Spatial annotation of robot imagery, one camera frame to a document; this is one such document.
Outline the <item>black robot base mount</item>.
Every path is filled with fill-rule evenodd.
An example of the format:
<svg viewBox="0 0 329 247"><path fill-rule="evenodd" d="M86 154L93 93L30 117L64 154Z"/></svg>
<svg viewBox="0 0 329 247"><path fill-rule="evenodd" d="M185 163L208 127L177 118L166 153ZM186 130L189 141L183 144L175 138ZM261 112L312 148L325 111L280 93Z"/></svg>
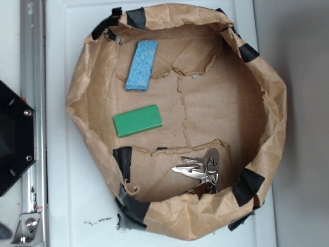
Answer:
<svg viewBox="0 0 329 247"><path fill-rule="evenodd" d="M1 82L1 196L35 162L34 109Z"/></svg>

